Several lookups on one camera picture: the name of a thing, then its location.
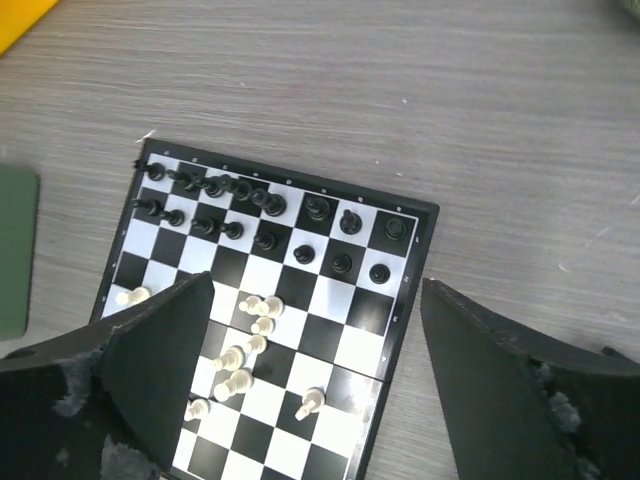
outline gray wooden table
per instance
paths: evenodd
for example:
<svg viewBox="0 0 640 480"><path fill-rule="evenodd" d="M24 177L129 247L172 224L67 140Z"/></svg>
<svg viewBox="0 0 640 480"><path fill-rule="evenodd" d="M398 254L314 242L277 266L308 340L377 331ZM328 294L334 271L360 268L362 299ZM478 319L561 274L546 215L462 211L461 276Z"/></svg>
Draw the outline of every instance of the gray wooden table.
<svg viewBox="0 0 640 480"><path fill-rule="evenodd" d="M640 358L640 27L611 3L63 0L0 60L0 161L42 175L0 354L87 321L155 130L439 203L425 275ZM456 478L417 305L367 478Z"/></svg>

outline black square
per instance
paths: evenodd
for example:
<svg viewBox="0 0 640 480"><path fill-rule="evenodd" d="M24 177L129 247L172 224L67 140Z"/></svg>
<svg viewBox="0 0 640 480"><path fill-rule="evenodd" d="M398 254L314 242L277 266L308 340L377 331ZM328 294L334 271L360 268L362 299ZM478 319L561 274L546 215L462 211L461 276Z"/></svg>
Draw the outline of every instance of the black square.
<svg viewBox="0 0 640 480"><path fill-rule="evenodd" d="M195 165L193 163L180 162L178 165L179 172L185 172L191 175L194 179L203 178L207 173L207 169L205 167L201 167L199 165ZM183 187L181 187L178 182L174 182L171 186L171 193L173 195L179 195L184 198L189 198L191 200L198 200L200 198L200 189L194 188L193 190L186 191Z"/></svg>
<svg viewBox="0 0 640 480"><path fill-rule="evenodd" d="M256 357L253 376L280 388L286 388L295 354L295 350L289 347L269 342L264 353Z"/></svg>
<svg viewBox="0 0 640 480"><path fill-rule="evenodd" d="M127 290L133 290L142 285L149 260L132 253L122 252L118 272L113 283Z"/></svg>
<svg viewBox="0 0 640 480"><path fill-rule="evenodd" d="M158 200L162 204L162 208L167 204L167 198L169 195L158 190L152 190L150 188L143 188L140 194L136 197L141 200ZM152 223L154 225L160 225L160 216L150 217L146 214L146 210L143 208L136 208L133 211L133 218L142 220L143 222Z"/></svg>
<svg viewBox="0 0 640 480"><path fill-rule="evenodd" d="M281 298L289 307L306 311L311 303L317 279L318 276L313 273L283 265L276 297Z"/></svg>
<svg viewBox="0 0 640 480"><path fill-rule="evenodd" d="M218 243L218 239L220 238L220 230L218 230L218 228L220 228L219 226L224 223L224 217L226 216L226 214L227 211L223 208L214 207L213 205L207 205L206 203L199 203L193 218L212 218L215 221L217 228L212 233L206 234L201 228L191 227L191 230L189 230L189 235L201 240L206 240L208 242Z"/></svg>
<svg viewBox="0 0 640 480"><path fill-rule="evenodd" d="M240 415L231 450L258 463L264 463L272 435L273 427L251 417Z"/></svg>
<svg viewBox="0 0 640 480"><path fill-rule="evenodd" d="M334 365L325 392L327 405L343 412L359 413L362 405L375 404L378 399L374 382L372 378Z"/></svg>
<svg viewBox="0 0 640 480"><path fill-rule="evenodd" d="M347 325L384 335L393 307L393 297L356 287L347 314Z"/></svg>
<svg viewBox="0 0 640 480"><path fill-rule="evenodd" d="M358 281L365 251L366 249L359 245L330 238L322 261L322 267L320 268L320 275L355 285ZM351 269L346 273L337 273L333 270L332 262L337 255L342 253L346 253L351 258Z"/></svg>
<svg viewBox="0 0 640 480"><path fill-rule="evenodd" d="M392 218L399 218L407 226L407 234L402 240L394 241L387 238L384 233L384 229L387 222ZM403 217L401 215L393 215L387 212L378 212L376 219L373 222L373 230L371 231L371 237L369 238L369 248L375 248L381 252L391 253L398 255L399 257L405 257L411 242L411 235L413 234L413 226L415 220L413 218Z"/></svg>
<svg viewBox="0 0 640 480"><path fill-rule="evenodd" d="M220 480L228 455L226 448L198 437L188 470L204 480Z"/></svg>
<svg viewBox="0 0 640 480"><path fill-rule="evenodd" d="M287 254L287 247L289 246L289 239L291 238L291 227L269 222L268 220L261 220L256 234L267 232L276 237L276 246L272 250L263 250L254 244L253 247L251 247L251 253L258 257L282 263L284 256Z"/></svg>
<svg viewBox="0 0 640 480"><path fill-rule="evenodd" d="M256 188L262 188L263 190L269 189L269 184L267 182L262 182L260 180L256 180L253 177L238 177L238 179L246 180L251 184L251 189L255 190ZM253 203L251 200L238 200L233 197L231 200L231 205L229 206L229 210L234 210L236 212L245 213L247 215L251 215L252 217L259 217L262 213L262 209Z"/></svg>
<svg viewBox="0 0 640 480"><path fill-rule="evenodd" d="M342 455L311 444L302 480L335 480L344 478L348 460Z"/></svg>
<svg viewBox="0 0 640 480"><path fill-rule="evenodd" d="M309 415L300 421L296 420L296 412L300 405L302 405L302 397L300 395L288 390L285 391L276 427L310 442L311 437L313 437L313 430L316 428L318 415Z"/></svg>
<svg viewBox="0 0 640 480"><path fill-rule="evenodd" d="M170 267L177 267L186 241L187 237L182 233L160 228L156 243L153 245L151 258Z"/></svg>
<svg viewBox="0 0 640 480"><path fill-rule="evenodd" d="M258 319L255 315L249 315L247 312L242 312L238 309L238 304L250 295L250 293L243 292L242 290L238 291L236 307L233 309L233 314L231 316L231 326L245 333L251 333L251 325L256 323L256 320Z"/></svg>
<svg viewBox="0 0 640 480"><path fill-rule="evenodd" d="M331 215L326 220L316 222L311 219L309 214L304 208L304 202L309 197L321 197L324 198L331 206ZM329 235L331 232L331 226L333 225L333 218L336 216L336 210L338 209L338 200L334 198L324 197L322 195L314 195L311 193L305 193L302 199L302 207L298 214L298 220L296 221L296 228L306 230L307 232L317 233L318 235Z"/></svg>
<svg viewBox="0 0 640 480"><path fill-rule="evenodd" d="M325 362L336 359L344 326L316 315L307 315L298 350Z"/></svg>
<svg viewBox="0 0 640 480"><path fill-rule="evenodd" d="M248 257L249 255L246 253L218 245L211 266L213 281L233 288L240 288Z"/></svg>

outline white square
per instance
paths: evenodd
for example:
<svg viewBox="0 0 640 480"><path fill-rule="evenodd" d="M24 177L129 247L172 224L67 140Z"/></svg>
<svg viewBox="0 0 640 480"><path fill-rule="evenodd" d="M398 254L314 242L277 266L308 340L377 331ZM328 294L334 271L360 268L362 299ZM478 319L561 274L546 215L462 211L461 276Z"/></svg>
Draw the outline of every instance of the white square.
<svg viewBox="0 0 640 480"><path fill-rule="evenodd" d="M275 427L283 398L282 388L256 378L253 387L244 396L241 411L248 417Z"/></svg>
<svg viewBox="0 0 640 480"><path fill-rule="evenodd" d="M287 254L284 257L284 263L290 267L298 268L309 273L315 273L317 275L320 273L320 268L322 267L324 254L327 251L327 243L329 243L329 237L327 236L294 228L291 232L289 246L287 247ZM315 252L313 260L306 265L300 264L293 256L293 251L300 245L309 245Z"/></svg>
<svg viewBox="0 0 640 480"><path fill-rule="evenodd" d="M251 295L268 297L276 293L282 264L250 255L244 268L240 290Z"/></svg>
<svg viewBox="0 0 640 480"><path fill-rule="evenodd" d="M208 272L213 265L217 245L196 237L187 237L178 268L187 273Z"/></svg>
<svg viewBox="0 0 640 480"><path fill-rule="evenodd" d="M287 187L286 185L279 183L272 183L269 185L269 193L277 193L278 195L281 195L285 202L287 202L287 208L282 215L278 215L276 217L267 215L263 210L260 214L260 218L263 220L269 220L273 223L293 227L298 220L298 212L300 212L300 206L302 205L304 190Z"/></svg>
<svg viewBox="0 0 640 480"><path fill-rule="evenodd" d="M306 321L307 312L285 306L282 315L276 319L276 329L269 335L269 341L297 350Z"/></svg>
<svg viewBox="0 0 640 480"><path fill-rule="evenodd" d="M142 258L151 258L151 252L156 243L159 229L157 225L132 218L127 227L122 251L133 253Z"/></svg>
<svg viewBox="0 0 640 480"><path fill-rule="evenodd" d="M242 236L236 240L231 240L224 233L221 233L218 243L239 252L251 253L251 249L253 248L253 237L258 231L260 219L258 217L252 217L251 215L236 212L235 210L228 210L224 217L224 223L231 222L238 222L242 225Z"/></svg>
<svg viewBox="0 0 640 480"><path fill-rule="evenodd" d="M345 325L334 363L375 377L381 358L384 337Z"/></svg>
<svg viewBox="0 0 640 480"><path fill-rule="evenodd" d="M164 263L149 260L147 270L144 273L144 279L142 280L142 286L147 287L151 291L151 294L155 295L174 284L177 271L176 268L165 265Z"/></svg>
<svg viewBox="0 0 640 480"><path fill-rule="evenodd" d="M211 410L206 417L200 420L198 436L221 447L231 448L238 420L240 420L240 413L220 403L209 402L209 405L211 405Z"/></svg>
<svg viewBox="0 0 640 480"><path fill-rule="evenodd" d="M389 280L380 285L373 283L369 278L369 270L378 263L385 265L390 273ZM362 259L362 266L360 267L360 274L358 275L356 285L395 298L400 289L400 282L404 275L406 263L407 259L404 257L398 257L397 255L390 255L379 250L368 248L364 252L364 258Z"/></svg>
<svg viewBox="0 0 640 480"><path fill-rule="evenodd" d="M276 428L264 464L294 480L300 480L310 446L306 440Z"/></svg>
<svg viewBox="0 0 640 480"><path fill-rule="evenodd" d="M158 155L156 153L152 153L149 155L149 160L147 161L147 165L151 165L152 163L159 163L164 166L164 171L167 170L177 170L178 165L180 165L180 161L175 158L165 157L164 155ZM158 190L159 192L169 193L171 191L171 187L173 186L173 180L169 178L169 176L165 173L162 180L153 181L149 178L149 175L146 173L142 178L142 182L140 183L140 188L149 188L151 190Z"/></svg>
<svg viewBox="0 0 640 480"><path fill-rule="evenodd" d="M191 454L196 446L196 440L198 436L185 430L180 430L180 437L178 438L178 446L176 447L176 453L173 456L173 466L180 470L187 471L189 468L189 462L191 461Z"/></svg>
<svg viewBox="0 0 640 480"><path fill-rule="evenodd" d="M325 405L318 413L311 443L345 458L351 458L361 429L362 421L357 415Z"/></svg>
<svg viewBox="0 0 640 480"><path fill-rule="evenodd" d="M327 390L333 365L302 353L296 353L289 372L287 390L303 396L310 388Z"/></svg>
<svg viewBox="0 0 640 480"><path fill-rule="evenodd" d="M170 212L171 210L180 210L184 215L184 221L182 222L182 225L174 227L168 221L162 220L162 227L188 235L191 230L191 220L193 220L193 217L195 216L197 206L198 202L195 200L181 197L180 195L169 195L164 209L167 212Z"/></svg>
<svg viewBox="0 0 640 480"><path fill-rule="evenodd" d="M191 391L199 397L209 398L213 388L213 380L216 370L213 368L213 360L207 357L198 357L196 371L193 373Z"/></svg>
<svg viewBox="0 0 640 480"><path fill-rule="evenodd" d="M233 311L236 308L238 290L218 282L213 282L213 287L215 293L213 295L211 315L209 318L216 322L229 325L233 317Z"/></svg>
<svg viewBox="0 0 640 480"><path fill-rule="evenodd" d="M351 210L353 213L359 215L362 220L360 231L354 235L347 235L340 230L340 219L345 210ZM329 236L347 243L355 243L356 245L366 247L369 244L369 238L371 238L371 231L373 230L377 213L378 209L375 207L363 205L358 202L340 200Z"/></svg>
<svg viewBox="0 0 640 480"><path fill-rule="evenodd" d="M262 464L231 450L224 464L222 480L260 480Z"/></svg>
<svg viewBox="0 0 640 480"><path fill-rule="evenodd" d="M313 290L309 313L344 324L355 290L355 285L320 275Z"/></svg>

